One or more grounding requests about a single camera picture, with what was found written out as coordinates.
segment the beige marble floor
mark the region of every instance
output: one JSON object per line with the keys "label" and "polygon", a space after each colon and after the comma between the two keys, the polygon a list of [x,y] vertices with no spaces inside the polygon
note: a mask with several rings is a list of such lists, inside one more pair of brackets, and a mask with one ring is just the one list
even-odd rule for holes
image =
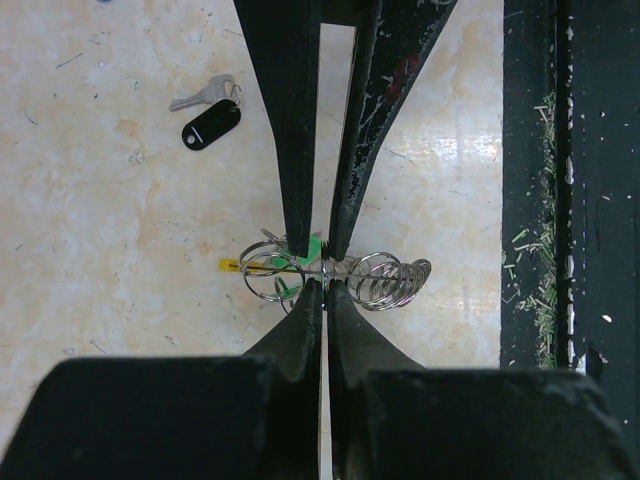
{"label": "beige marble floor", "polygon": [[[0,3],[0,448],[81,355],[244,352],[281,317],[217,270],[283,230],[275,151],[232,0]],[[353,32],[323,27],[316,230],[328,231]],[[170,113],[216,73],[238,128],[201,152]],[[497,365],[502,0],[460,0],[389,134],[355,253],[433,262],[368,318],[427,366]]]}

